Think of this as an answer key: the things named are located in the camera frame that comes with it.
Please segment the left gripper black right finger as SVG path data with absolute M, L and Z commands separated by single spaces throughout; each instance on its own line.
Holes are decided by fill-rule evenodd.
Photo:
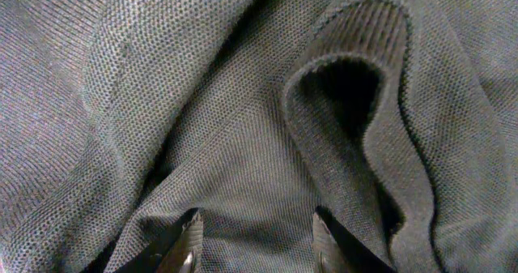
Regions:
M 345 229 L 332 214 L 318 206 L 312 217 L 312 250 L 315 273 L 394 273 Z

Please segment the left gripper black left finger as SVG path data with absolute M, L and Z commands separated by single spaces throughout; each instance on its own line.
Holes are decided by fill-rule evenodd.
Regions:
M 198 273 L 204 224 L 200 211 L 184 213 L 117 273 Z

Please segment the black t-shirt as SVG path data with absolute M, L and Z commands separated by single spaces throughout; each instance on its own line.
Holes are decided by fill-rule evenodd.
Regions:
M 314 272 L 318 206 L 395 272 L 517 269 L 517 0 L 1 0 L 1 261 Z

